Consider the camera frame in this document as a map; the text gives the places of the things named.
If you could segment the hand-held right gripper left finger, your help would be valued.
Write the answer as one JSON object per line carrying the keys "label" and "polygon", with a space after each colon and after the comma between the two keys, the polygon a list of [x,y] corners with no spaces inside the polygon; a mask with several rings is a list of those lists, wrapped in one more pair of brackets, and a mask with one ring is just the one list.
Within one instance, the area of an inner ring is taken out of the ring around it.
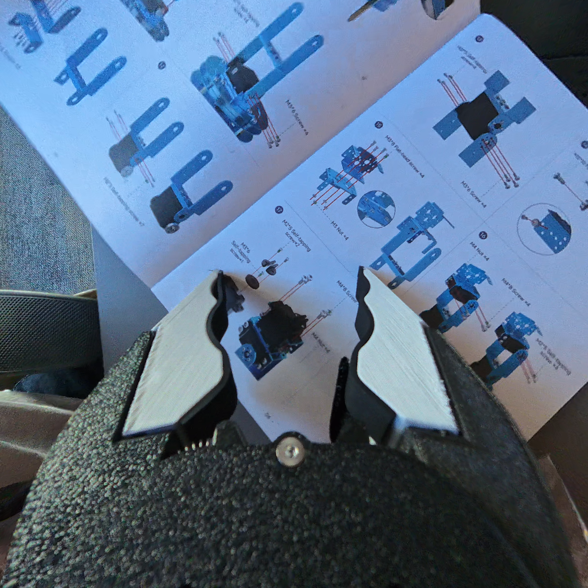
{"label": "hand-held right gripper left finger", "polygon": [[242,297],[223,271],[210,273],[152,330],[125,421],[114,440],[169,433],[160,460],[244,448],[229,421],[238,393],[221,340]]}

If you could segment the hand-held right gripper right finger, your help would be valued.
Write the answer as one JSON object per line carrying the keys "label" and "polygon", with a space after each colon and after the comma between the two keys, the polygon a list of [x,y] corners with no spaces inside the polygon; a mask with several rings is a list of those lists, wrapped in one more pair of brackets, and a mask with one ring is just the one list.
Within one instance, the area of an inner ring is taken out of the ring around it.
{"label": "hand-held right gripper right finger", "polygon": [[355,328],[336,384],[336,441],[398,447],[408,429],[460,443],[428,328],[369,269],[359,267]]}

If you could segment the white instruction manual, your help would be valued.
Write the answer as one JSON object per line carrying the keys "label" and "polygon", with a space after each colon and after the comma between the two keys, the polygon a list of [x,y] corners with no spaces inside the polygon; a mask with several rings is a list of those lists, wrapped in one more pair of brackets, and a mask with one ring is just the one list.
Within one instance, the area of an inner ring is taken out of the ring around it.
{"label": "white instruction manual", "polygon": [[1,105],[168,310],[215,269],[270,438],[327,440],[357,267],[529,439],[587,382],[587,109],[476,1],[1,1]]}

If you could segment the black mesh chair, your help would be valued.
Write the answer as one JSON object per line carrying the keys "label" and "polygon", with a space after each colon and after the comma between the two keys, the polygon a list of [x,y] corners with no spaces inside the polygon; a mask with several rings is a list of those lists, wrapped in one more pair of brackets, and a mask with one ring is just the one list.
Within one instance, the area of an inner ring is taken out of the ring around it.
{"label": "black mesh chair", "polygon": [[1,373],[76,368],[101,358],[98,302],[1,290]]}

